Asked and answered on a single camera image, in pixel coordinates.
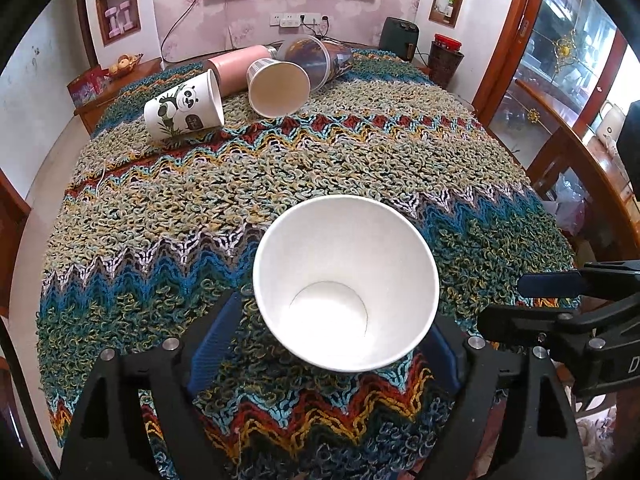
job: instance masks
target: floral wallpaper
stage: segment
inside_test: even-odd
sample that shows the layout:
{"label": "floral wallpaper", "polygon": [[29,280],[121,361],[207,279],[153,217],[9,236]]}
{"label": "floral wallpaper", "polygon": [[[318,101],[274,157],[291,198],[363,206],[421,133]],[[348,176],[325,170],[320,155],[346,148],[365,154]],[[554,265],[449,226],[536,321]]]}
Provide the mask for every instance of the floral wallpaper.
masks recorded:
{"label": "floral wallpaper", "polygon": [[[160,41],[194,0],[154,0]],[[178,61],[230,48],[271,43],[304,27],[269,25],[274,12],[321,12],[329,36],[377,45],[387,16],[413,21],[420,0],[198,0],[164,44],[164,57]]]}

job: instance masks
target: woven basket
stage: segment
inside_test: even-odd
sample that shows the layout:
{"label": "woven basket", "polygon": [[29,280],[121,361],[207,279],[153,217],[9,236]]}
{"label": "woven basket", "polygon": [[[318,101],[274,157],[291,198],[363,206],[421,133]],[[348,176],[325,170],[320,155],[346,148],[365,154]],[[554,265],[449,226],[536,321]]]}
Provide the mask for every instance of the woven basket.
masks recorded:
{"label": "woven basket", "polygon": [[439,46],[435,41],[431,41],[431,53],[429,54],[431,74],[429,79],[446,90],[463,57],[465,55],[461,52],[452,52]]}

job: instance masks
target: gift box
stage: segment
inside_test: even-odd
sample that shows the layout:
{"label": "gift box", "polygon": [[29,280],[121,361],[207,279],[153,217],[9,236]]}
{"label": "gift box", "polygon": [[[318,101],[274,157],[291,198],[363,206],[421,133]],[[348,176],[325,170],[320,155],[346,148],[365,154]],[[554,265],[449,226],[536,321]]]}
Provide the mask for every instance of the gift box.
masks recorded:
{"label": "gift box", "polygon": [[104,70],[97,66],[82,72],[66,88],[74,105],[79,108],[98,97],[107,88],[107,84],[108,79],[104,76]]}

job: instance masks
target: dark green speaker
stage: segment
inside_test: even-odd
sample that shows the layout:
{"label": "dark green speaker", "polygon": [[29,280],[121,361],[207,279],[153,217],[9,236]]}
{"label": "dark green speaker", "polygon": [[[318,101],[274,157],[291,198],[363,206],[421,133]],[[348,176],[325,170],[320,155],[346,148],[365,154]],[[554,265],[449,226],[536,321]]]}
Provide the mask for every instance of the dark green speaker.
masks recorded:
{"label": "dark green speaker", "polygon": [[389,50],[405,61],[411,61],[414,58],[419,35],[420,29],[415,23],[389,17],[382,28],[378,48]]}

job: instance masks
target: knitted blanket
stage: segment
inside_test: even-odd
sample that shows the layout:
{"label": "knitted blanket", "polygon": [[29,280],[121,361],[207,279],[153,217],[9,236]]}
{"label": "knitted blanket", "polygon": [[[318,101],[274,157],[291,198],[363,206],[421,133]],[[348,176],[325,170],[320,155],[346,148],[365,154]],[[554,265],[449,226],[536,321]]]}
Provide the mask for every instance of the knitted blanket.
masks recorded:
{"label": "knitted blanket", "polygon": [[[295,115],[260,118],[236,94],[222,131],[165,144],[148,140],[143,105],[200,64],[135,83],[108,108],[44,259],[38,355],[60,446],[101,349],[180,336],[223,289],[250,282],[267,227],[311,197],[368,196],[405,215],[436,260],[440,311],[469,331],[489,303],[535,306],[516,292],[522,273],[572,266],[522,168],[464,107],[390,53],[354,58]],[[161,473],[174,478],[148,392],[141,404]],[[302,362],[252,298],[194,401],[234,477],[283,480],[394,478],[428,455],[451,405],[419,351],[351,375]]]}

